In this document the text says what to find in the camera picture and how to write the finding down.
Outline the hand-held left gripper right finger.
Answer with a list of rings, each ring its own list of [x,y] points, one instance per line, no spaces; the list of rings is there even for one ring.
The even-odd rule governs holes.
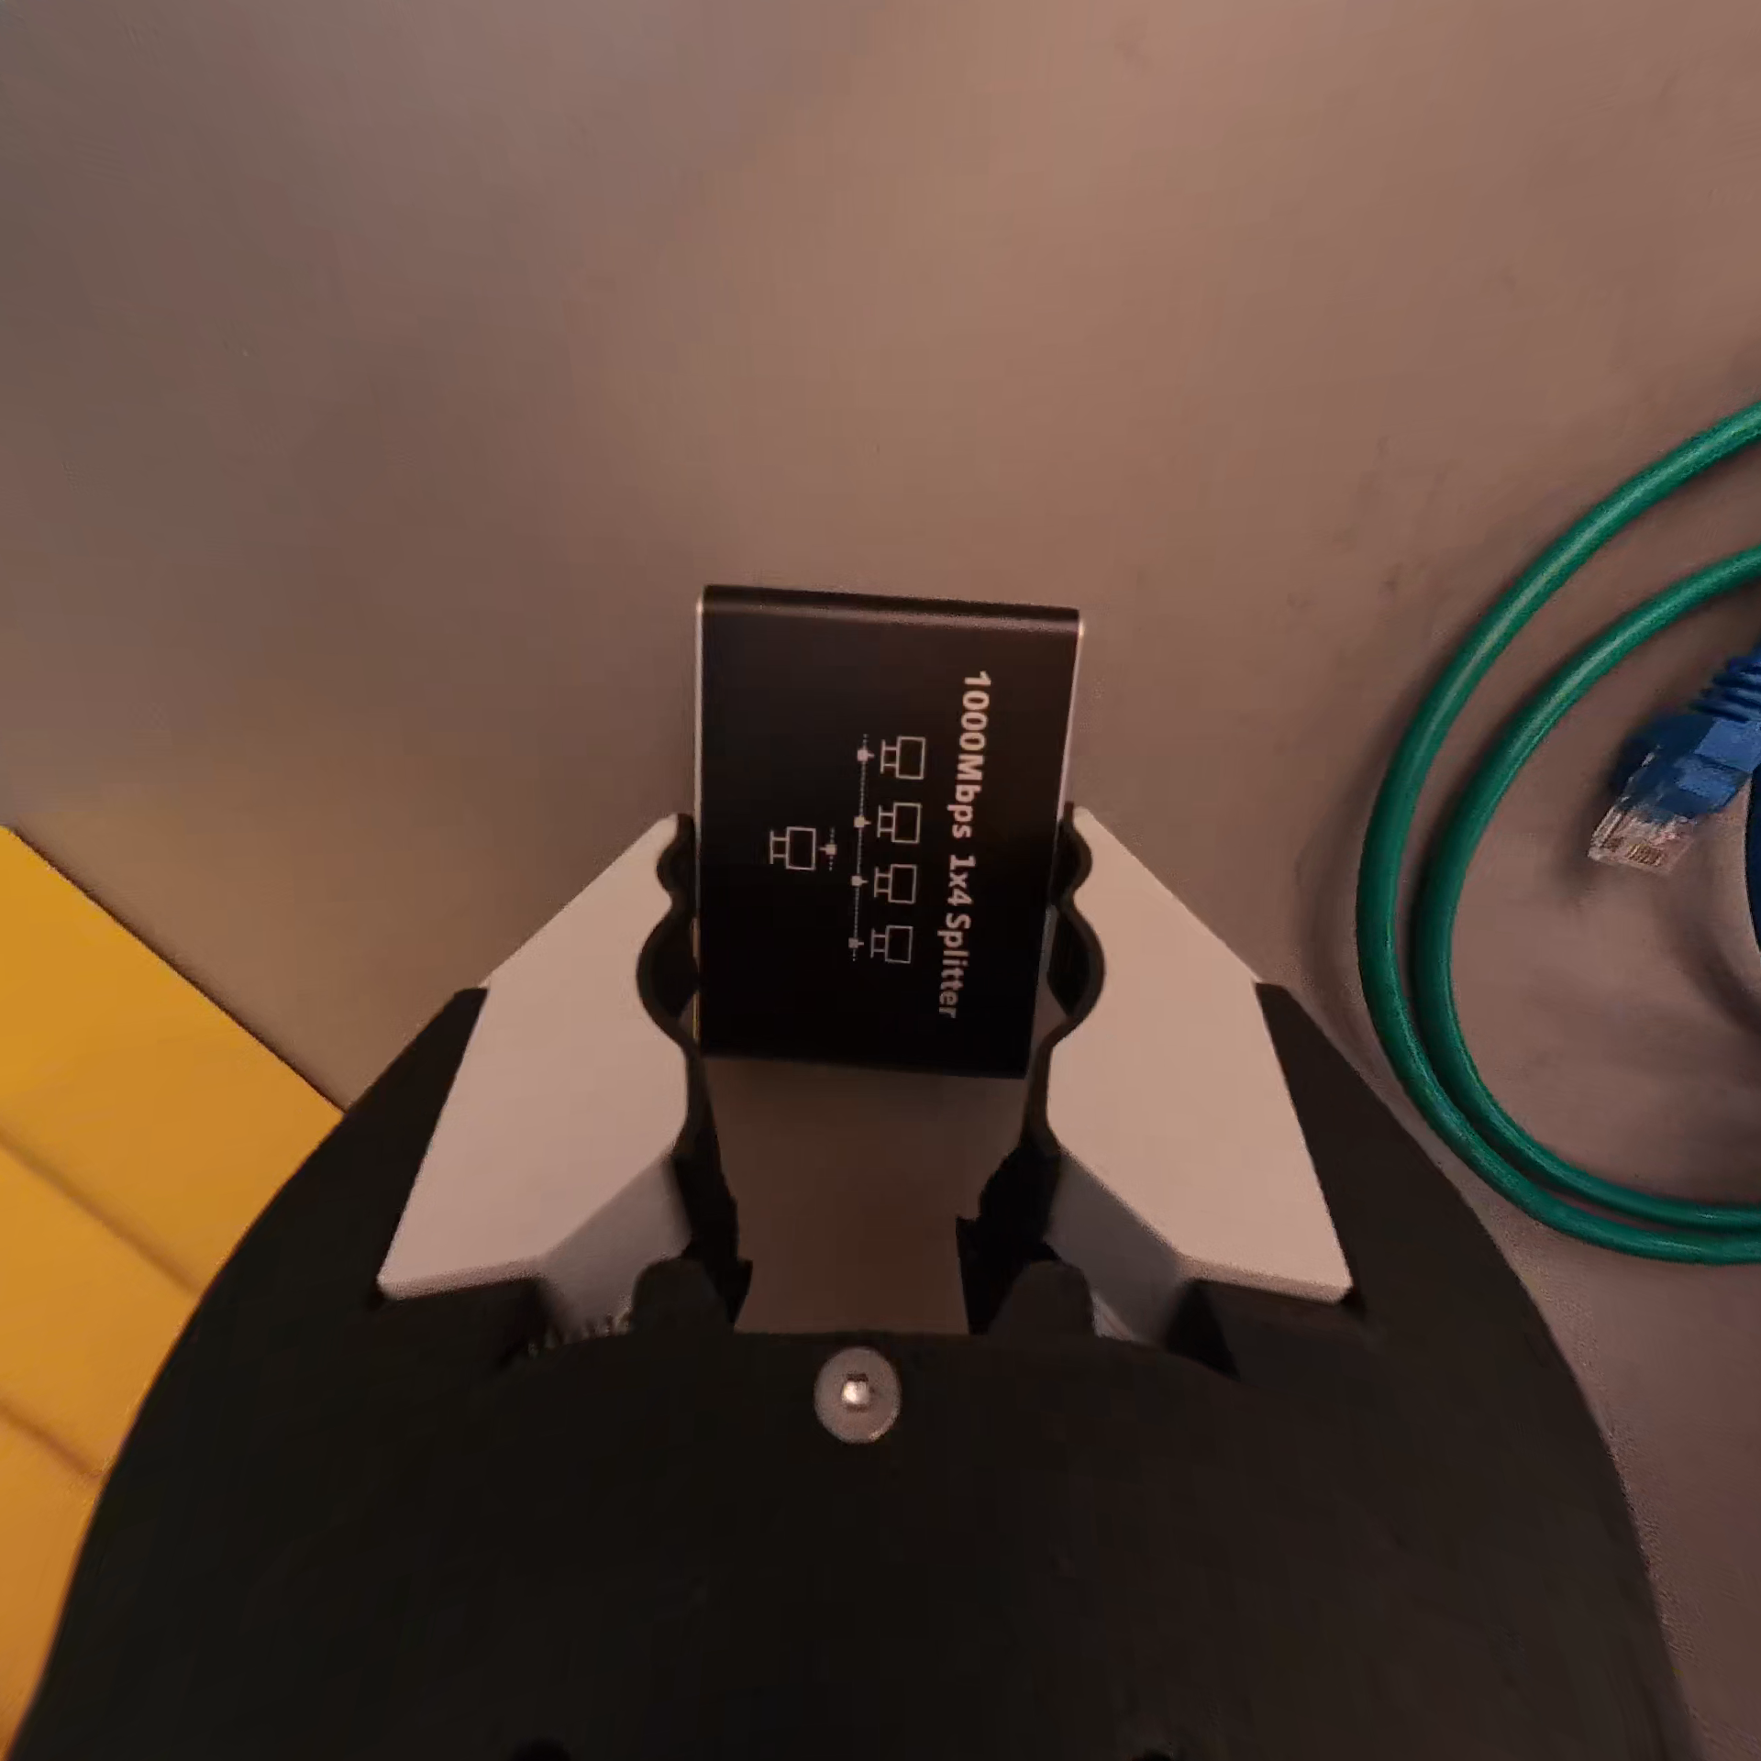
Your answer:
[[[1175,1334],[1198,1293],[1336,1310],[1351,1277],[1260,980],[1083,808],[1053,874],[1056,1021],[1017,1145],[960,1222],[967,1327],[1070,1267],[1099,1334]]]

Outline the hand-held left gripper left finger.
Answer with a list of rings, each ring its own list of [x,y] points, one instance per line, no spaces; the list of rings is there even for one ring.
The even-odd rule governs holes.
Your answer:
[[[498,964],[379,1270],[410,1299],[525,1280],[626,1315],[692,1260],[736,1315],[753,1268],[689,1006],[696,834],[654,824]]]

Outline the yellow plastic bin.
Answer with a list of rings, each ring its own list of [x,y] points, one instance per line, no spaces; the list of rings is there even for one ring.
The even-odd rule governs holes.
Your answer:
[[[76,1497],[340,1112],[1,837],[4,1443]]]

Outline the black ethernet splitter box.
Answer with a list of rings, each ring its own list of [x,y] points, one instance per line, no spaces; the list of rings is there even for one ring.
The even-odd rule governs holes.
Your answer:
[[[701,592],[709,1054],[1026,1071],[1082,640],[1063,606]]]

